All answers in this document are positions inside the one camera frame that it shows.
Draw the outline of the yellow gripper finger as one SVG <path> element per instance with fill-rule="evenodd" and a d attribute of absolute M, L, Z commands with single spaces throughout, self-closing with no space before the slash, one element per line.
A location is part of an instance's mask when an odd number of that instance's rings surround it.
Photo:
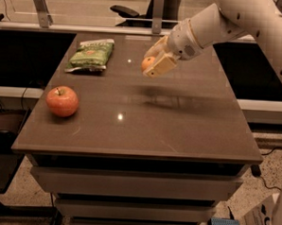
<path fill-rule="evenodd" d="M 148 51 L 146 51 L 144 57 L 156 58 L 162 51 L 167 52 L 167 38 L 168 35 L 163 36 L 156 44 L 154 44 Z"/>
<path fill-rule="evenodd" d="M 157 78 L 164 73 L 169 72 L 177 66 L 177 61 L 173 59 L 168 53 L 160 53 L 154 63 L 144 71 L 142 74 L 146 77 Z"/>

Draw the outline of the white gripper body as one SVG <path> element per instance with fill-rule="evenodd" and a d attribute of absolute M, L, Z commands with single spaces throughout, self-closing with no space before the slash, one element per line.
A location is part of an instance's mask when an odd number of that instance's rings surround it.
<path fill-rule="evenodd" d="M 169 32 L 167 47 L 179 60 L 190 61 L 203 52 L 188 18 L 184 19 Z"/>

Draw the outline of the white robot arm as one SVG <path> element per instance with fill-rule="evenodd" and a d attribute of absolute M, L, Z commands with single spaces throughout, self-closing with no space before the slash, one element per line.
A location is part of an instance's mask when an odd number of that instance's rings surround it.
<path fill-rule="evenodd" d="M 184 19 L 145 53 L 154 60 L 142 69 L 155 78 L 192 60 L 214 44 L 252 36 L 282 83 L 282 13 L 273 0 L 217 0 Z"/>

